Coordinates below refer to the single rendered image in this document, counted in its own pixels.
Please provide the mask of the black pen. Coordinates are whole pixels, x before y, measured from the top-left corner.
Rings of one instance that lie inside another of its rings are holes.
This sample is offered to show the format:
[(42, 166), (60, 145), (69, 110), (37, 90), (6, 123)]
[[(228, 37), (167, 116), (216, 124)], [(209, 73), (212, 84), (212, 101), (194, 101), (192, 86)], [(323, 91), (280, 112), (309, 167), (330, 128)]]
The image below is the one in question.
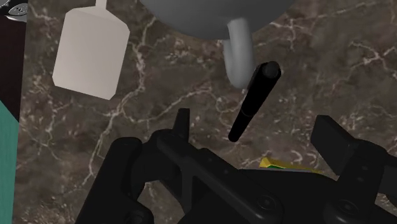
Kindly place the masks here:
[(239, 140), (280, 77), (281, 69), (276, 61), (262, 63), (255, 69), (246, 97), (228, 134), (231, 142)]

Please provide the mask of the white square bottle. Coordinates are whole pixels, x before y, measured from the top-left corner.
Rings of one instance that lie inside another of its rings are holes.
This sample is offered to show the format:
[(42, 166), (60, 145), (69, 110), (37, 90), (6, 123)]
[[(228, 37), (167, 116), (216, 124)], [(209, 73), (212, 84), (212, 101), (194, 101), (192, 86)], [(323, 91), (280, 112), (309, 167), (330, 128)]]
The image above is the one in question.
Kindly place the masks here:
[(65, 15), (53, 69), (55, 86), (110, 100), (116, 93), (130, 30), (107, 0)]

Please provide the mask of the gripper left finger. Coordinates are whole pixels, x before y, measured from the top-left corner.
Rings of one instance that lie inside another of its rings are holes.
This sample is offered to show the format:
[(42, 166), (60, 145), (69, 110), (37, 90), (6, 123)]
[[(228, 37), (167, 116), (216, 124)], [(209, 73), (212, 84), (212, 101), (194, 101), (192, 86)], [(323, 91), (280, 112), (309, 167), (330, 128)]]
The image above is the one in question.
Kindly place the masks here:
[(282, 224), (280, 200), (206, 148), (189, 141), (190, 111), (179, 109), (171, 129), (143, 143), (114, 140), (75, 224), (155, 224), (138, 201), (144, 186), (160, 181), (183, 208), (178, 224)]

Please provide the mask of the yellow green flat object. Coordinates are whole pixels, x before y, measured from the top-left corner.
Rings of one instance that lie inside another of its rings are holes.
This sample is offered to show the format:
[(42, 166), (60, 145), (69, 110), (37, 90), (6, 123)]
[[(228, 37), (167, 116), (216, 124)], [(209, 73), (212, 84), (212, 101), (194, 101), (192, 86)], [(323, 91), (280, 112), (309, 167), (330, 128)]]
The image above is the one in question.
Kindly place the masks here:
[(308, 168), (301, 165), (293, 165), (286, 162), (282, 162), (280, 160), (274, 160), (268, 157), (264, 157), (261, 159), (259, 168), (289, 169), (289, 170), (298, 170), (300, 172), (313, 172), (318, 174), (322, 173), (321, 171), (315, 170), (313, 168)]

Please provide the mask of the grey mug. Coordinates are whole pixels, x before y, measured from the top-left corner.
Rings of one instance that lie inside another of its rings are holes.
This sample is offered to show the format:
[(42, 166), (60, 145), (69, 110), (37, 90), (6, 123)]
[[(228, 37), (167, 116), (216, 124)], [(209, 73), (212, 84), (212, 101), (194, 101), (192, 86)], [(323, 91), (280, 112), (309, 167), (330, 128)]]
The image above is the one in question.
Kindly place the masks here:
[(140, 0), (159, 21), (178, 32), (223, 43), (226, 75), (247, 88), (255, 59), (252, 33), (285, 13), (296, 0)]

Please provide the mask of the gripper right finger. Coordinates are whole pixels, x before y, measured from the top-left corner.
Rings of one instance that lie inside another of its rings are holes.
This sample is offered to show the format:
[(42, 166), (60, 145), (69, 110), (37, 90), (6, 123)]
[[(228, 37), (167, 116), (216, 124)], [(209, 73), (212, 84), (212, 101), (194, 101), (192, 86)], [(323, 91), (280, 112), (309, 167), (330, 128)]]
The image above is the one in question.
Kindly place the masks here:
[(326, 224), (397, 224), (397, 216), (375, 205), (382, 193), (397, 207), (397, 157), (328, 115), (316, 116), (310, 142), (338, 176), (323, 209)]

